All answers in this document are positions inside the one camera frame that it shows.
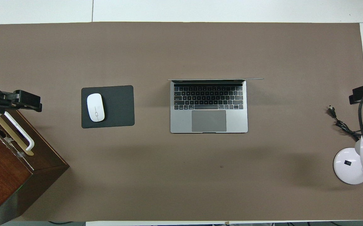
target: open laptop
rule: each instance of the open laptop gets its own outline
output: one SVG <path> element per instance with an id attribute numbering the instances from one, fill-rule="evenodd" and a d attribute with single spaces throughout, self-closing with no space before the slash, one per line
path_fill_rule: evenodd
<path id="1" fill-rule="evenodd" d="M 170 132 L 248 132 L 246 80 L 170 80 Z"/>

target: dark brown wooden box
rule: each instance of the dark brown wooden box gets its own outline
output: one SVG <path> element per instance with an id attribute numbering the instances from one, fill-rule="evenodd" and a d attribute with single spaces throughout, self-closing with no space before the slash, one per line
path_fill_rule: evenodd
<path id="1" fill-rule="evenodd" d="M 69 165 L 17 110 L 8 111 L 33 138 L 34 156 L 26 155 L 0 125 L 0 225 L 25 212 Z M 27 143 L 26 139 L 3 120 Z"/>

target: computer mouse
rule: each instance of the computer mouse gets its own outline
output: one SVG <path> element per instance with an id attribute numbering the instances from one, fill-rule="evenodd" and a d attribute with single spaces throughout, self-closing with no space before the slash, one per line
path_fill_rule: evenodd
<path id="1" fill-rule="evenodd" d="M 87 97 L 87 107 L 89 117 L 94 122 L 99 122 L 105 119 L 104 103 L 102 96 L 98 93 L 90 94 Z"/>

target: brown desk mat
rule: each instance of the brown desk mat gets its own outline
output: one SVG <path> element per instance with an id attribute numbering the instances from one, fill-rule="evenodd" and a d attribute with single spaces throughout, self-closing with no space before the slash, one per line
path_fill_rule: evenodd
<path id="1" fill-rule="evenodd" d="M 169 78 L 252 78 L 249 132 L 171 134 Z M 83 87 L 132 85 L 135 125 L 81 128 Z M 27 220 L 360 220 L 363 183 L 333 171 L 358 128 L 359 24 L 0 25 L 0 89 L 71 168 Z"/>

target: white tabletop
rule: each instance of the white tabletop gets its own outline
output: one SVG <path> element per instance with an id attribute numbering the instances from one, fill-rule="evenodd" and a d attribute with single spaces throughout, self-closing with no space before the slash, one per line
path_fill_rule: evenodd
<path id="1" fill-rule="evenodd" d="M 0 0 L 0 24 L 98 21 L 360 23 L 363 46 L 363 0 Z M 143 224 L 171 222 L 87 225 Z"/>

